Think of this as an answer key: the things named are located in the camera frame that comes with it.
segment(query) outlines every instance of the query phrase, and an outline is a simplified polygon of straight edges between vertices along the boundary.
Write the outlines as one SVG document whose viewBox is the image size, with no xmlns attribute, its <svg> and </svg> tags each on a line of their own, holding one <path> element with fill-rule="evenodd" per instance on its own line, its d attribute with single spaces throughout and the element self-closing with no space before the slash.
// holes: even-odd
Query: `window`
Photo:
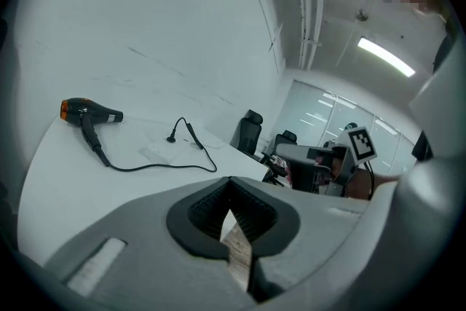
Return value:
<svg viewBox="0 0 466 311">
<path fill-rule="evenodd" d="M 288 130 L 296 134 L 299 145 L 323 146 L 351 122 L 371 134 L 377 152 L 371 161 L 375 173 L 397 175 L 414 166 L 414 145 L 389 122 L 347 99 L 297 81 L 291 85 L 272 137 Z"/>
</svg>

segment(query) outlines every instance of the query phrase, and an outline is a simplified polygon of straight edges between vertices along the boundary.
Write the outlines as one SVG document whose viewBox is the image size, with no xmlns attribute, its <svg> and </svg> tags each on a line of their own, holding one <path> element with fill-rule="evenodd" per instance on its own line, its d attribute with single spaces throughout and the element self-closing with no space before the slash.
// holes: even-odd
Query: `black cable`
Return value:
<svg viewBox="0 0 466 311">
<path fill-rule="evenodd" d="M 204 151 L 205 151 L 209 161 L 212 163 L 212 165 L 214 167 L 213 170 L 209 170 L 208 168 L 204 168 L 203 166 L 197 166 L 197 165 L 174 166 L 174 165 L 166 165 L 166 164 L 163 164 L 163 163 L 151 163 L 149 165 L 140 166 L 138 168 L 118 168 L 116 166 L 113 166 L 112 164 L 110 164 L 109 166 L 111 168 L 113 168 L 114 170 L 122 171 L 124 173 L 131 173 L 132 171 L 139 171 L 139 170 L 143 170 L 145 168 L 199 168 L 201 170 L 208 171 L 209 173 L 215 173 L 217 171 L 217 165 L 214 163 L 214 161 L 212 161 L 212 158 L 210 158 L 210 155 L 207 152 L 206 148 L 204 148 Z"/>
<path fill-rule="evenodd" d="M 209 173 L 215 173 L 217 171 L 217 165 L 214 163 L 214 161 L 212 160 L 212 158 L 210 158 L 210 155 L 209 155 L 209 152 L 207 151 L 207 149 L 199 142 L 199 140 L 195 137 L 195 134 L 194 134 L 194 130 L 192 129 L 192 127 L 188 124 L 188 122 L 184 119 L 184 117 L 181 117 L 178 121 L 176 121 L 175 123 L 175 127 L 173 128 L 173 131 L 172 131 L 172 135 L 175 134 L 175 131 L 176 131 L 176 126 L 178 125 L 178 123 L 183 120 L 184 123 L 186 124 L 186 127 L 188 128 L 188 130 L 191 128 L 191 130 L 193 131 L 193 133 L 191 135 L 193 135 L 193 138 L 194 140 L 196 141 L 196 143 L 199 143 L 198 146 L 200 145 L 200 148 L 202 147 L 202 149 L 205 151 L 205 154 L 207 155 L 207 158 L 209 159 L 210 163 L 212 163 L 213 165 L 213 170 L 209 170 L 208 168 L 204 168 L 203 166 L 197 166 L 197 165 L 182 165 L 182 166 L 175 166 L 175 165 L 166 165 L 164 163 L 151 163 L 149 165 L 144 165 L 144 166 L 140 166 L 138 168 L 118 168 L 117 166 L 113 166 L 109 160 L 107 159 L 107 157 L 105 156 L 105 154 L 103 153 L 103 150 L 99 147 L 98 149 L 95 149 L 95 153 L 97 153 L 97 155 L 99 156 L 99 158 L 102 160 L 103 164 L 105 166 L 109 166 L 110 168 L 113 168 L 114 170 L 116 171 L 122 171 L 123 173 L 131 173 L 133 171 L 139 171 L 139 170 L 143 170 L 145 168 L 199 168 L 200 170 L 205 170 L 205 171 L 208 171 Z"/>
<path fill-rule="evenodd" d="M 364 168 L 366 169 L 367 173 L 369 174 L 369 178 L 371 179 L 371 190 L 369 191 L 369 199 L 371 199 L 372 194 L 374 193 L 374 172 L 372 171 L 372 167 L 368 165 L 367 162 L 364 162 Z"/>
</svg>

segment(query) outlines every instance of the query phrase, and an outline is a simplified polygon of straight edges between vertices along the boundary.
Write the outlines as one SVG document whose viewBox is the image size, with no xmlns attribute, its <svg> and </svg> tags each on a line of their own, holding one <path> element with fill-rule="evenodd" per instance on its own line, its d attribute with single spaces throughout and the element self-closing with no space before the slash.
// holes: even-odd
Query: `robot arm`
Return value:
<svg viewBox="0 0 466 311">
<path fill-rule="evenodd" d="M 317 190 L 319 180 L 329 178 L 331 182 L 325 194 L 331 196 L 344 196 L 346 185 L 352 180 L 359 165 L 377 157 L 371 137 L 365 127 L 343 131 L 338 139 L 326 148 L 279 144 L 277 155 L 289 161 L 292 178 L 293 169 L 313 171 L 306 174 L 313 175 L 311 192 Z M 316 161 L 318 157 L 322 159 L 319 163 Z M 334 158 L 341 160 L 341 169 L 336 177 L 330 178 Z M 295 182 L 309 184 L 309 180 L 294 180 L 293 178 L 293 185 Z"/>
</svg>

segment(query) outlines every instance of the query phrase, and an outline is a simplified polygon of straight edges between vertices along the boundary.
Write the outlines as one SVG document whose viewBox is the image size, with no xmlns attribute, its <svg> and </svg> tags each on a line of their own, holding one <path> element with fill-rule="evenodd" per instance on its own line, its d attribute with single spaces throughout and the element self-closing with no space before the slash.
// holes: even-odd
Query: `white wall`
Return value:
<svg viewBox="0 0 466 311">
<path fill-rule="evenodd" d="M 12 0 L 4 17 L 0 176 L 13 208 L 65 98 L 183 115 L 225 141 L 248 109 L 265 133 L 275 122 L 280 66 L 258 0 Z"/>
<path fill-rule="evenodd" d="M 289 68 L 285 70 L 282 85 L 280 86 L 280 93 L 278 94 L 280 99 L 277 100 L 277 106 L 280 109 L 276 115 L 280 113 L 294 80 L 310 84 L 322 90 L 327 90 L 340 95 L 343 98 L 356 102 L 356 104 L 361 108 L 383 118 L 385 122 L 398 129 L 412 143 L 416 143 L 419 134 L 421 133 L 420 127 L 412 118 L 410 118 L 409 115 L 396 109 L 394 106 L 391 106 L 381 98 L 378 98 L 368 91 L 365 91 L 363 88 L 348 81 L 313 70 L 302 71 Z"/>
</svg>

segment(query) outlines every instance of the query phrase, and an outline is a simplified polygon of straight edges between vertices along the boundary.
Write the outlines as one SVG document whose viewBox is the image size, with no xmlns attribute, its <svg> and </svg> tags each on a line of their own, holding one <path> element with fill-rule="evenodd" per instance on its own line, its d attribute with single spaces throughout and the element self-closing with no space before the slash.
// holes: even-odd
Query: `hand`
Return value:
<svg viewBox="0 0 466 311">
<path fill-rule="evenodd" d="M 322 162 L 322 157 L 317 157 L 317 163 Z M 331 179 L 335 179 L 338 176 L 341 170 L 341 160 L 334 158 L 331 168 Z M 330 180 L 324 180 L 322 184 L 327 184 Z M 360 168 L 356 170 L 355 175 L 352 180 L 346 185 L 346 194 L 345 197 L 358 198 L 360 200 L 368 200 L 369 194 L 371 192 L 371 179 L 369 174 Z"/>
</svg>

